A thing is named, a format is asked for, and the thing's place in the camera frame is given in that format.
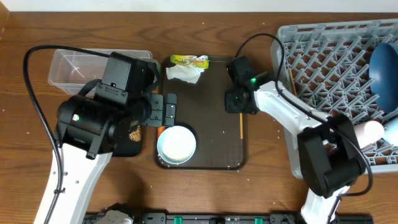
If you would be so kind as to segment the clear plastic bin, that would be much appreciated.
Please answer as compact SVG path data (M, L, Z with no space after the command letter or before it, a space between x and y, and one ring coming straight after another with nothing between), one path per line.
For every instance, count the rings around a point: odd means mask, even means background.
M130 57L141 60L156 62L152 53L148 50L126 50L126 49L85 49L102 54L110 55L119 52ZM56 86L68 95L77 95L78 92L91 80L103 79L108 62L107 57L86 54L73 50L58 49L53 54L50 66L48 82Z

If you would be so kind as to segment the black waste tray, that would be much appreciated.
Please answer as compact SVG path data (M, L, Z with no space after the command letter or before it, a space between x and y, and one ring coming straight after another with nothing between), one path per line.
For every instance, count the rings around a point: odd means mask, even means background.
M129 139L130 133L128 133L128 135L123 135L117 143L113 151L113 157L134 157L140 154L142 150L142 139L140 142L134 142Z

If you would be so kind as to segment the pink small cup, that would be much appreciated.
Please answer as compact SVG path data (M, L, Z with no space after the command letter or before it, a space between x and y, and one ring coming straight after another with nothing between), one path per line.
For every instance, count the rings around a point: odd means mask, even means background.
M374 144L384 135L384 127L377 121L367 121L365 123L356 125L354 126L354 131L360 149Z

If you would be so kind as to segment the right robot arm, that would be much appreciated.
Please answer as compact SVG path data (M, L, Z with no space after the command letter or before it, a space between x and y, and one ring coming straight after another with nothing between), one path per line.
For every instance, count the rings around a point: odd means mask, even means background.
M350 119L311 108L269 72L256 73L245 56L232 59L226 69L234 85L225 92L226 112L265 112L295 136L299 169L309 188L301 221L342 223L337 206L366 170Z

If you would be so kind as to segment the wooden chopstick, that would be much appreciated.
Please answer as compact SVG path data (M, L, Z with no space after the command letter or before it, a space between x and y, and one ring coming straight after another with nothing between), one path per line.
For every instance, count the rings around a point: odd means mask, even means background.
M297 96L297 90L296 90L296 87L295 87L295 81L294 81L294 78L293 78L293 75L292 75L292 69L291 68L289 68L289 74L290 74L290 81L292 83L293 94L295 96Z
M240 139L244 139L244 124L243 124L243 114L239 114L239 126L240 126Z

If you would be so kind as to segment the orange carrot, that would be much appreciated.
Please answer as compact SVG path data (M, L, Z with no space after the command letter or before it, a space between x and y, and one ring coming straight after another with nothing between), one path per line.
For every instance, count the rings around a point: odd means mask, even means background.
M165 129L166 129L165 126L157 128L157 138L160 138L160 135L165 131Z

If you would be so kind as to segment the yellow green snack wrapper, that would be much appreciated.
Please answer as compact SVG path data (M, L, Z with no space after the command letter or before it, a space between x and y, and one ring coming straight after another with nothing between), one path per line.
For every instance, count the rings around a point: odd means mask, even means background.
M210 60L207 55L199 57L196 55L171 55L170 61L176 65L202 69L207 69L210 65Z

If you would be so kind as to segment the blue small cup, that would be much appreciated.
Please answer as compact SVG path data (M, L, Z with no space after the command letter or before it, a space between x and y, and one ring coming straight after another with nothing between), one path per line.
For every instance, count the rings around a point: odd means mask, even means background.
M383 140L390 145L398 145L398 118L395 118L384 125Z

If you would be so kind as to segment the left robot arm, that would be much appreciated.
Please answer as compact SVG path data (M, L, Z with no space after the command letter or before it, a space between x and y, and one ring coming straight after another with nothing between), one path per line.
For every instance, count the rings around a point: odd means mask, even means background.
M126 156L140 127L172 127L177 97L153 94L155 59L107 55L100 80L88 82L57 111L51 173L35 223L81 223L113 153Z

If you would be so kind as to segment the crumpled white napkin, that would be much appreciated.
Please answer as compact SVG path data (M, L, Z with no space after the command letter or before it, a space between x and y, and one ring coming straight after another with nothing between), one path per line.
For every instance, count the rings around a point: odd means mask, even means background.
M196 84L205 69L174 65L173 67L166 68L165 71L169 80L176 78L187 83Z

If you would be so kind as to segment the dark blue plate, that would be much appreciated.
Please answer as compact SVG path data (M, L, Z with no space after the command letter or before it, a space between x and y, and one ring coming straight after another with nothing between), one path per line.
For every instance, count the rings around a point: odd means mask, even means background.
M379 44L369 62L371 91L378 95L376 103L384 112L397 109L397 45Z

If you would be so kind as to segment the brown serving tray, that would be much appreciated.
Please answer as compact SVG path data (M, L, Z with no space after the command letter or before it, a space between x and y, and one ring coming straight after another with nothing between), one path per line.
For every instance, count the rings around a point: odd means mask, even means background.
M240 139L239 113L227 113L224 93L233 87L226 65L229 56L211 56L209 67L196 84L163 77L161 94L177 95L175 124L193 132L197 140L194 155L183 164L169 164L159 155L154 159L163 169L239 170L248 159L246 117L244 139Z

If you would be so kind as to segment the light blue rice bowl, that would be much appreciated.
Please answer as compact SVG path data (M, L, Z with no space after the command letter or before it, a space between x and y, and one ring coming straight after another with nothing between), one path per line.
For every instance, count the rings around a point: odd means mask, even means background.
M159 157L174 165L187 162L194 155L196 148L195 135L184 126L167 128L157 141Z

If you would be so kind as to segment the brown food scrap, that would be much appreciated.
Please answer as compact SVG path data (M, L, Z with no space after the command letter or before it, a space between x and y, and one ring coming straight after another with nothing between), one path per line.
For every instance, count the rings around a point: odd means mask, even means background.
M136 130L129 134L129 139L134 142L140 142L142 139L142 127L137 126Z

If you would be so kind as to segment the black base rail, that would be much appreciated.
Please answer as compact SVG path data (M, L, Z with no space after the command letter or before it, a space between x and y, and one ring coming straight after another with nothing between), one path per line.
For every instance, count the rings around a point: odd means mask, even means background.
M104 213L86 215L82 223L99 223L105 218ZM268 215L167 215L165 213L144 213L134 215L132 223L140 224L296 224L305 223L303 218L292 213L272 213ZM372 217L367 215L337 215L331 223L339 224L373 224Z

